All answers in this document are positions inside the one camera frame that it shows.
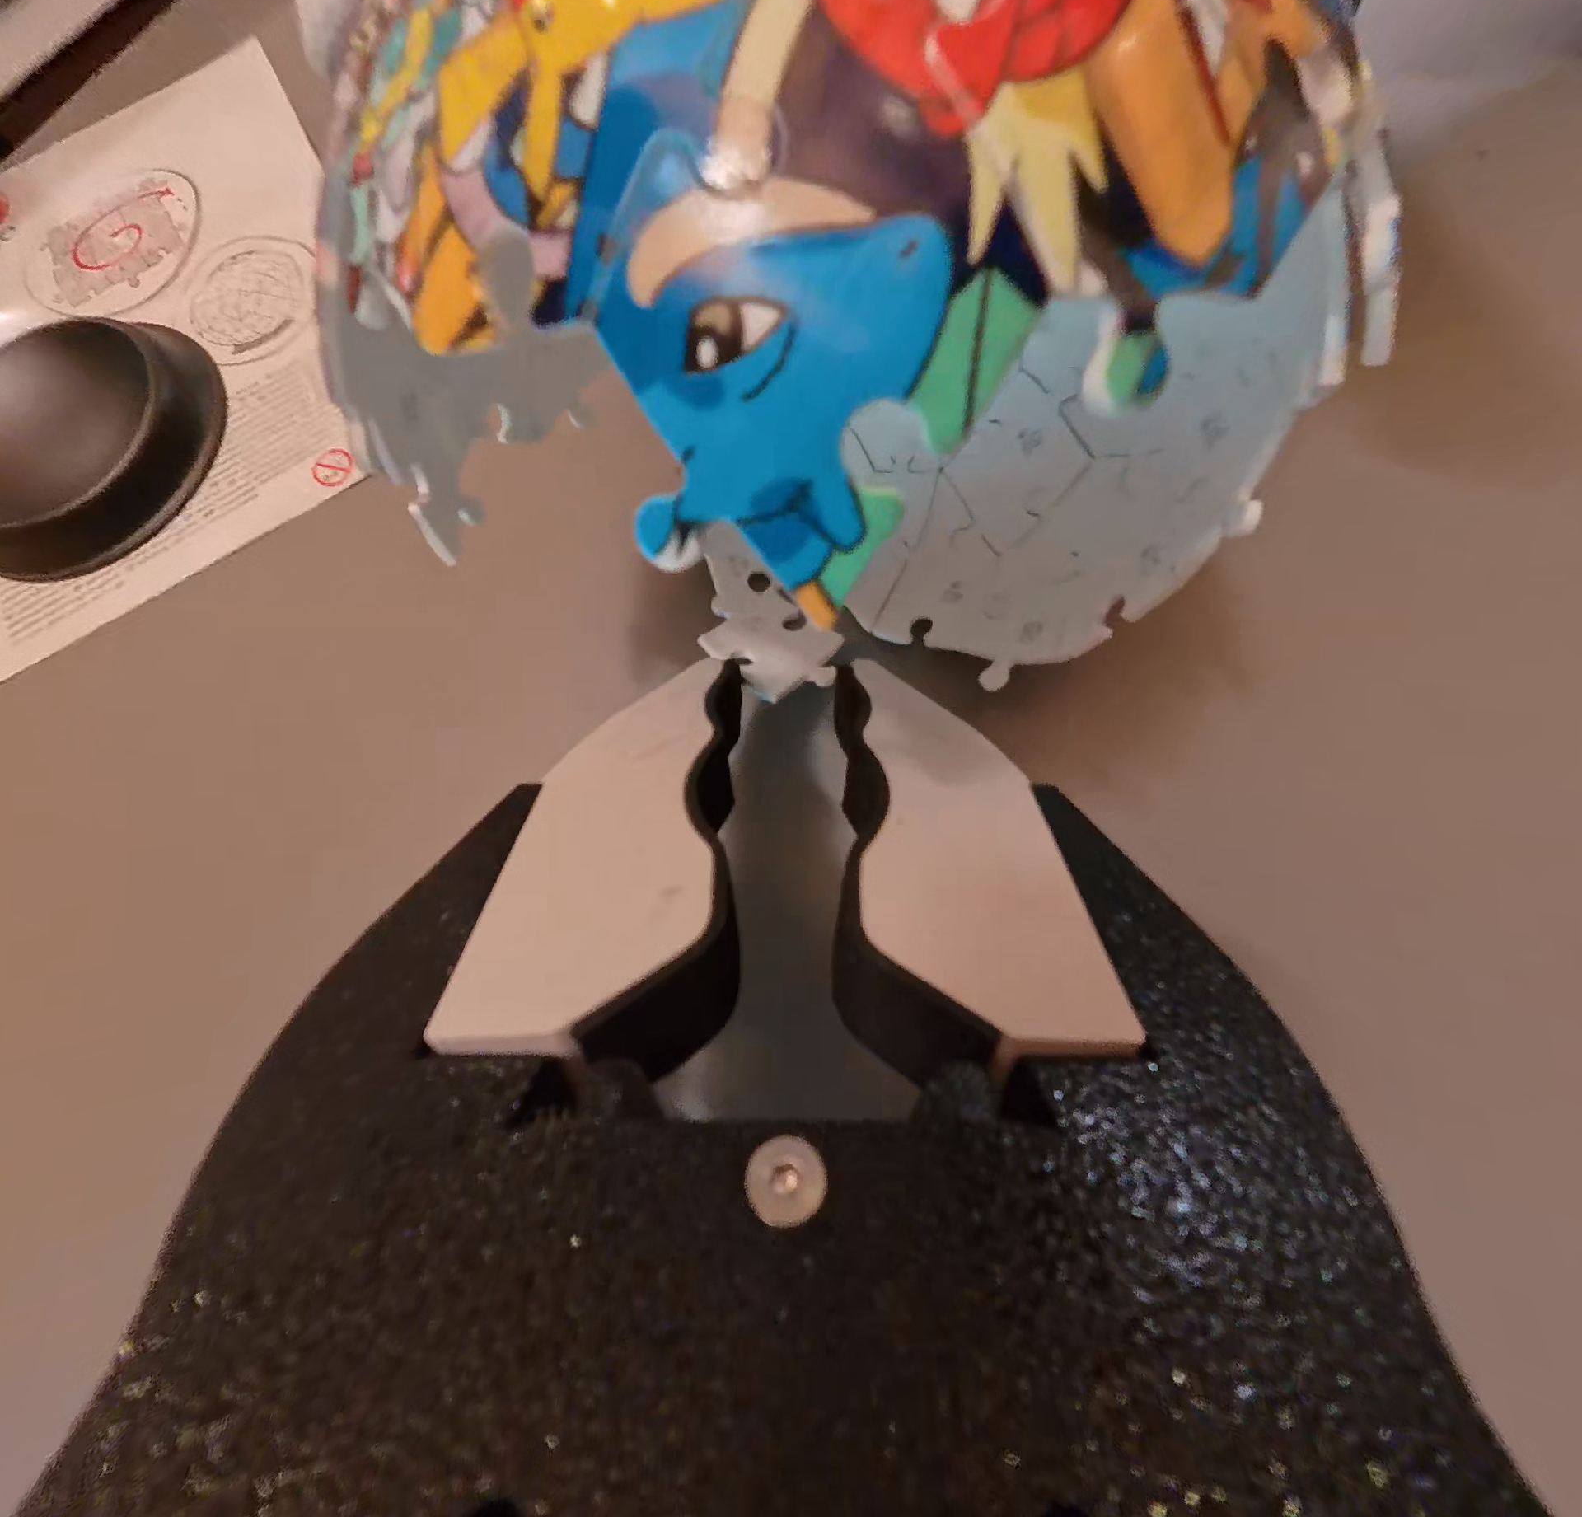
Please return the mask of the black round ball stand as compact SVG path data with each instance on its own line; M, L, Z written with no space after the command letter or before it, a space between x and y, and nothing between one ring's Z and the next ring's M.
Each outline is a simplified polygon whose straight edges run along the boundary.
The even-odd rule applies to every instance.
M169 528L228 430L222 368L170 326L40 323L2 348L2 577L91 575Z

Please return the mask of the printed instruction sheet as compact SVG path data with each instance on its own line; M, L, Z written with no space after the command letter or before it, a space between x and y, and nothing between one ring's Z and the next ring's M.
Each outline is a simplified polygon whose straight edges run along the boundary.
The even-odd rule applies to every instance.
M12 679L358 481L320 369L320 161L250 41L4 171L4 341L47 325L161 326L213 364L207 478L108 569L4 580Z

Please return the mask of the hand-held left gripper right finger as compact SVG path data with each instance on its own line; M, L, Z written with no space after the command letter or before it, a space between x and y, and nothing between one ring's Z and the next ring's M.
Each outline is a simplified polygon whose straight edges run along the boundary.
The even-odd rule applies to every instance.
M843 666L833 993L849 1034L919 1090L958 1067L1131 1060L1148 1034L1022 770L874 661Z

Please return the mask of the white puzzle piece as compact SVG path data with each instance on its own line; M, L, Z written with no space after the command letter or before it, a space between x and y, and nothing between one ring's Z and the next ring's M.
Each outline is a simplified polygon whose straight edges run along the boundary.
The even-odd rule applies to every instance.
M699 648L721 663L736 663L741 678L765 702L777 702L812 683L830 686L846 640L816 625L749 551L721 542L704 551L714 582L716 625Z

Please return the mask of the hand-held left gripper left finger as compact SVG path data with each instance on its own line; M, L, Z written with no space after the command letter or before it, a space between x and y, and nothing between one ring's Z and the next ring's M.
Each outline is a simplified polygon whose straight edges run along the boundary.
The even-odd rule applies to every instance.
M612 716L536 788L426 1026L437 1055L678 1072L736 1012L721 833L742 671L699 661Z

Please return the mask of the colourful puzzle ball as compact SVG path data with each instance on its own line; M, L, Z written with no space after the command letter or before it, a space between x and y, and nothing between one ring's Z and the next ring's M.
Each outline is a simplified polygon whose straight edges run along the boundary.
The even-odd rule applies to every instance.
M360 462L456 562L465 460L617 374L666 572L1074 659L1256 529L1390 359L1401 206L1350 0L299 0Z

